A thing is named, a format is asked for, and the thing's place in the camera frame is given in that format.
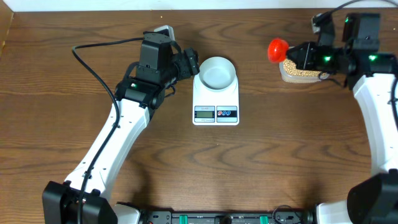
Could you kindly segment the red measuring scoop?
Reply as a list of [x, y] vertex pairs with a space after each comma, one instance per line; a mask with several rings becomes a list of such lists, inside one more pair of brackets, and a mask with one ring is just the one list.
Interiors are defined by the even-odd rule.
[[267, 56], [270, 62], [280, 63], [286, 59], [286, 52], [289, 44], [280, 38], [273, 39], [267, 49]]

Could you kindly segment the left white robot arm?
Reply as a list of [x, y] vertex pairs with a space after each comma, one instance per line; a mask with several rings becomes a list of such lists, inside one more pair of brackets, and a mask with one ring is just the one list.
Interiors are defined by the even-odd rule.
[[63, 183], [50, 181], [42, 194], [46, 223], [141, 223], [139, 209], [109, 204], [116, 177], [155, 110], [175, 94], [178, 81], [198, 74], [198, 54], [182, 50], [170, 26], [147, 31], [140, 38], [141, 53], [111, 91], [109, 116], [77, 167]]

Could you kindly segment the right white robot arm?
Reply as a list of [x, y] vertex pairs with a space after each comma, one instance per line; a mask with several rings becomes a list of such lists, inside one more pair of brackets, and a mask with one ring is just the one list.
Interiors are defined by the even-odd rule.
[[344, 46], [334, 47], [330, 11], [312, 18], [317, 42], [286, 53], [299, 70], [342, 73], [361, 109], [371, 150], [371, 177], [345, 200], [321, 203], [307, 223], [397, 223], [397, 57], [379, 51], [380, 15], [349, 13]]

